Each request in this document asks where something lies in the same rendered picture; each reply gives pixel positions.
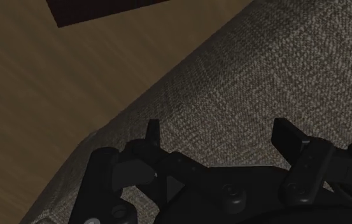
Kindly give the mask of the grey fabric sofa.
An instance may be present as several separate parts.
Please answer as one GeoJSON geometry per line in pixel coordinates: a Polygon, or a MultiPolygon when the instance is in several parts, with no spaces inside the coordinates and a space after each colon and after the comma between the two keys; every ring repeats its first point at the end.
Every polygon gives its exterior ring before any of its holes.
{"type": "Polygon", "coordinates": [[[20,224],[67,224],[92,150],[122,149],[158,118],[161,145],[204,165],[275,165],[285,117],[352,143],[352,0],[254,0],[63,163],[20,224]]]}

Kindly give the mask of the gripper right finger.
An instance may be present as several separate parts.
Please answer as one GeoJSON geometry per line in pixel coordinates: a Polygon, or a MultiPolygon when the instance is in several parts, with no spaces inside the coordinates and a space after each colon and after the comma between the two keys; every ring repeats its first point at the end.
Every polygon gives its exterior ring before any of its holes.
{"type": "Polygon", "coordinates": [[[286,118],[274,119],[271,143],[291,165],[279,189],[287,206],[313,204],[324,182],[352,201],[352,144],[340,149],[286,118]]]}

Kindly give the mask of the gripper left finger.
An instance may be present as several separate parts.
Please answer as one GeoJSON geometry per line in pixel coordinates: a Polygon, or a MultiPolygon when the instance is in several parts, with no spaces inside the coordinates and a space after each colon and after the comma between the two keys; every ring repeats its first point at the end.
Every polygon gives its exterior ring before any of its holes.
{"type": "Polygon", "coordinates": [[[141,224],[136,207],[121,198],[136,186],[160,209],[152,224],[208,224],[208,204],[193,188],[176,179],[160,162],[172,155],[160,148],[160,122],[148,122],[143,139],[123,151],[104,147],[90,154],[69,224],[141,224]]]}

